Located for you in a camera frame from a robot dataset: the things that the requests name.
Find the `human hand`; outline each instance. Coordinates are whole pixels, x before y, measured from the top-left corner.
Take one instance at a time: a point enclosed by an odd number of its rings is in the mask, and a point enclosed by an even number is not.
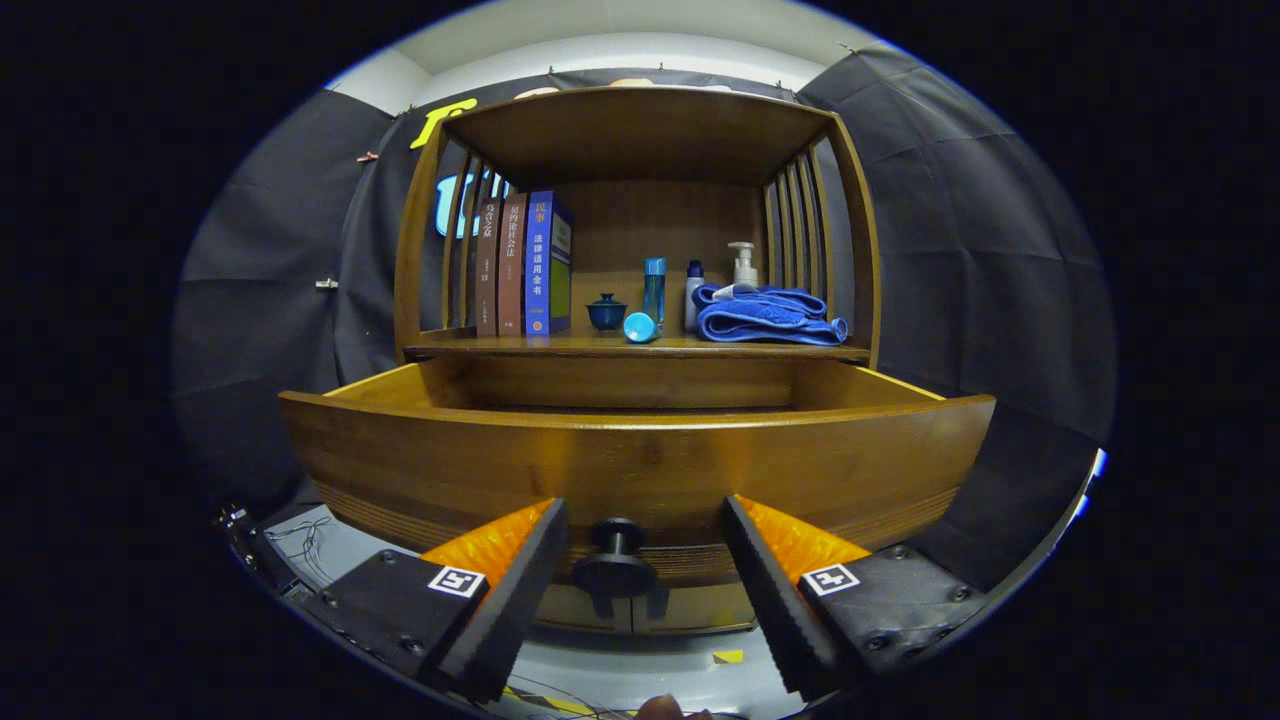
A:
[[[686,715],[680,710],[680,703],[671,693],[652,697],[640,706],[636,720],[685,720]],[[690,720],[712,720],[712,714],[707,710],[687,716]]]

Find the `book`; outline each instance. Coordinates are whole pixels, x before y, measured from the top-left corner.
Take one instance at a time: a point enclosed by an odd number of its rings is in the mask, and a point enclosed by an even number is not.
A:
[[[498,334],[518,336],[525,329],[522,305],[525,273],[525,210],[529,193],[516,192],[502,208],[502,242],[498,245]]]
[[[498,334],[498,229],[502,227],[502,197],[480,208],[480,237],[476,240],[476,336]]]
[[[525,231],[525,334],[568,328],[573,217],[549,190],[529,195]]]

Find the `ceiling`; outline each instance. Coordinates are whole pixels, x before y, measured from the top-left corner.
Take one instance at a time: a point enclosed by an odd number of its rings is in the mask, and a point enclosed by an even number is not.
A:
[[[876,40],[817,8],[786,0],[494,0],[394,47],[430,74],[536,42],[612,32],[736,40],[831,65]]]

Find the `yellow letter sign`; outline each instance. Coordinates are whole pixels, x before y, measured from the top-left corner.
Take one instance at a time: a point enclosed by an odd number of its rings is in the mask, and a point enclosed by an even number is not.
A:
[[[426,114],[426,124],[422,126],[422,135],[417,136],[417,140],[410,145],[410,149],[421,147],[426,145],[426,138],[431,137],[431,131],[435,129],[436,123],[444,118],[451,118],[453,115],[461,115],[466,110],[476,106],[475,97],[467,97],[461,102],[454,102],[453,105],[445,105],[443,108],[436,108]]]

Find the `orange gripper pad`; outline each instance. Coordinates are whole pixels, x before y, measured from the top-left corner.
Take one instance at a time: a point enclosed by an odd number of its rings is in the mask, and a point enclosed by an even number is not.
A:
[[[760,532],[760,537],[773,551],[773,557],[782,566],[782,571],[787,574],[792,587],[800,582],[800,575],[805,573],[851,562],[870,555],[870,551],[822,528],[797,520],[786,512],[740,495],[733,497],[742,503],[748,516],[755,523],[755,529]]]
[[[489,587],[495,588],[550,503],[550,500],[544,500],[503,515],[424,552],[421,557],[439,565],[484,573]]]

